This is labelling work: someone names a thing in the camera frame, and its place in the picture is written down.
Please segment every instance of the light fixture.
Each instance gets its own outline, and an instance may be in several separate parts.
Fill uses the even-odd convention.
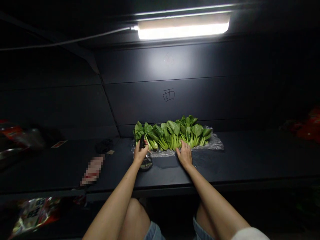
[[[207,36],[228,30],[230,13],[141,21],[135,30],[141,40]]]

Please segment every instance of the black cloth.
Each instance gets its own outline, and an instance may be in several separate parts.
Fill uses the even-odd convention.
[[[98,154],[106,154],[112,147],[113,144],[111,139],[105,139],[95,145],[95,149]]]

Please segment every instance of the denim shorts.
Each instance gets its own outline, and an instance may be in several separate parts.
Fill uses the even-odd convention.
[[[193,217],[193,227],[196,231],[196,236],[194,240],[214,240],[202,227],[197,223],[196,219]],[[164,236],[161,234],[160,227],[151,222],[149,230],[144,237],[144,240],[165,240]]]

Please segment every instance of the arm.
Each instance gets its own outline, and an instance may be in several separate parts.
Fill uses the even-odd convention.
[[[139,145],[140,141],[134,150],[132,165],[94,218],[83,239],[118,239],[138,170],[149,149],[148,145],[139,149]]]
[[[178,158],[190,175],[219,237],[222,240],[230,240],[238,231],[250,225],[192,165],[190,146],[181,142],[181,152],[176,149]]]

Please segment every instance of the white sleeve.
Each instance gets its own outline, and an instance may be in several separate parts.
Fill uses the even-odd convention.
[[[270,240],[260,230],[249,227],[236,233],[231,240]]]

